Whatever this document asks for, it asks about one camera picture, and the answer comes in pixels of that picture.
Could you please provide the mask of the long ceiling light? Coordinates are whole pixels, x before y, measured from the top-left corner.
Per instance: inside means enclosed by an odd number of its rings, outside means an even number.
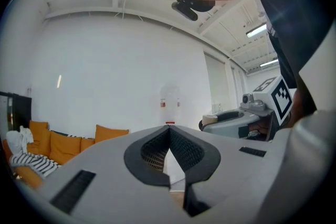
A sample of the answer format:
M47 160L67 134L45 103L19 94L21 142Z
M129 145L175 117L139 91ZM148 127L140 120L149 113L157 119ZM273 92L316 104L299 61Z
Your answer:
M262 63L259 66L261 68L263 68L263 67L266 67L266 66L269 66L269 65L276 64L276 63L278 63L278 61L279 61L278 59L275 59L275 60L272 60L272 61L269 61L269 62Z
M260 34L260 33L263 32L263 31L266 31L266 30L267 30L267 24L266 24L266 23L263 23L263 24L261 24L261 25L255 27L255 28L251 29L250 31L248 31L248 32L246 33L246 36L247 36L248 38L251 38L251 37L253 37L253 36L256 36L256 35Z

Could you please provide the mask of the orange cushion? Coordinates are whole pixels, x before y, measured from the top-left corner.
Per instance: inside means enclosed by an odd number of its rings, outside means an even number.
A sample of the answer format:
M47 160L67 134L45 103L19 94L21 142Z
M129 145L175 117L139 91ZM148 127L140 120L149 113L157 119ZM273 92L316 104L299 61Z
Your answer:
M80 137L63 136L51 131L49 158L63 165L80 153L80 145Z
M51 152L51 131L48 129L48 123L30 120L29 129L34 141L27 144L27 151L35 155L48 157Z
M82 138L81 142L80 142L80 152L83 152L84 150L86 150L87 148L89 148L90 146L95 144L95 139L93 138Z
M109 129L96 125L95 143L129 134L129 130Z

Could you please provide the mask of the white cloth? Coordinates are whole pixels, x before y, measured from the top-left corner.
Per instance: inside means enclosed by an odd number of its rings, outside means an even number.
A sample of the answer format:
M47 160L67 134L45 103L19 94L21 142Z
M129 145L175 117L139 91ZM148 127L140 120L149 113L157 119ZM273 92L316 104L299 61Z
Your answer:
M27 153L27 144L34 142L31 130L23 126L20 126L19 131L8 131L6 140L13 155Z

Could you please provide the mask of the black cabinet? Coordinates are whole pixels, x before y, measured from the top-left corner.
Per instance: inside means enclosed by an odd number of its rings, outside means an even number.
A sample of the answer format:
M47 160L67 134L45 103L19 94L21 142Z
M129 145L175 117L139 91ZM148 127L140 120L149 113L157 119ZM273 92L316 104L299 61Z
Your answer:
M32 99L14 93L0 91L0 139L6 139L8 131L29 127Z

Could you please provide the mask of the person's right hand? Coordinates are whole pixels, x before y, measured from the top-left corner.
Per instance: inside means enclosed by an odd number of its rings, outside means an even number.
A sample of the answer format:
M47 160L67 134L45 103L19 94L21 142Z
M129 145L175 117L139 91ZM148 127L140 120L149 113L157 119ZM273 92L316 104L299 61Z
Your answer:
M261 118L260 120L248 124L248 129L249 132L258 132L261 135L267 135L268 134L268 129L269 129L269 123L270 123L270 118L269 117L264 117Z

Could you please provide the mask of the grey roller blind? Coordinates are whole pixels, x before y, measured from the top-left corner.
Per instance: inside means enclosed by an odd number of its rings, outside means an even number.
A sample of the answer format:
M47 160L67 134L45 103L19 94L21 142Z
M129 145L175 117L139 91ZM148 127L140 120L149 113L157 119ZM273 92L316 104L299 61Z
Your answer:
M228 84L225 64L205 54L211 92L212 113L223 112L230 109Z

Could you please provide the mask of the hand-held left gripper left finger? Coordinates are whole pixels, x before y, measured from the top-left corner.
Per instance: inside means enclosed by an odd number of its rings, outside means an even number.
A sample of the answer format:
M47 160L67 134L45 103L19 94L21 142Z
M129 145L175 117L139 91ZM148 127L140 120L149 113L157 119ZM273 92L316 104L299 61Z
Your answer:
M189 224L163 172L169 127L105 140L53 172L38 188L58 224Z

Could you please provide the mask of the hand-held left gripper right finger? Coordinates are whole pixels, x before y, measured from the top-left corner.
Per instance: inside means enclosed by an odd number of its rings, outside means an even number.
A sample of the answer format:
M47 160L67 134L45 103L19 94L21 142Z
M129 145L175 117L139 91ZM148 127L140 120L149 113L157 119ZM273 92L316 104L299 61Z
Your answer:
M279 169L279 137L272 142L170 127L171 149L185 169L184 208L169 224L259 224Z

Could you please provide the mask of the orange sofa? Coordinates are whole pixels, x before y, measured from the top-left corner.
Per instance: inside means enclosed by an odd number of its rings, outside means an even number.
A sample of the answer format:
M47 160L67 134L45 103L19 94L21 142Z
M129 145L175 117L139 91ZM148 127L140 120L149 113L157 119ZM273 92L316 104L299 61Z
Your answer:
M64 134L64 133L60 133L60 132L56 132L56 133L61 134L63 136L72 136L72 137L83 138L81 136L74 136L74 135ZM6 159L7 159L8 164L9 164L9 158L13 155L13 153L10 151L6 139L3 140L3 147L4 147ZM31 187L33 189L38 188L42 184L42 182L45 181L48 178L48 177L46 179L40 178L29 167L12 167L12 166L10 166L10 168L12 168L14 170L14 176L15 177L21 179L25 184L27 184L29 187Z

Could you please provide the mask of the person's black printed t-shirt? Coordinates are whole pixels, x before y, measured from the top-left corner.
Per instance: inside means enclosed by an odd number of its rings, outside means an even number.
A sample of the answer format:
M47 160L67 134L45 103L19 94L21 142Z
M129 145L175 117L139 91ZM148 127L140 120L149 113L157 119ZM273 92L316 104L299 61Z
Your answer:
M332 0L260 0L272 29L270 41L288 87L299 94L299 112L312 114L316 105L299 71L327 35L336 10Z

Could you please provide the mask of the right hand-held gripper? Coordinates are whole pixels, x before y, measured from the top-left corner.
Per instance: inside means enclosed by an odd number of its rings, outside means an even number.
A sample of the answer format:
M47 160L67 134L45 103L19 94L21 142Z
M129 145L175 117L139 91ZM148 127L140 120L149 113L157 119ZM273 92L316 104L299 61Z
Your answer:
M273 140L293 105L292 96L282 76L266 79L252 93L244 94L240 109L214 114L218 121L203 127L203 132L231 138L247 138L249 124L270 119L265 140Z

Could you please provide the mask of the striped cloth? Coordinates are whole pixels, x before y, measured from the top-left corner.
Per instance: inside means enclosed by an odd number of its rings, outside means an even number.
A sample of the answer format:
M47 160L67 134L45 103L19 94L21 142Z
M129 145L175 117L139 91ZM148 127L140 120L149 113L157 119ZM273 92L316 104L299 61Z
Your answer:
M46 179L61 167L47 156L24 152L12 155L9 158L9 164L12 167L29 167L42 179Z

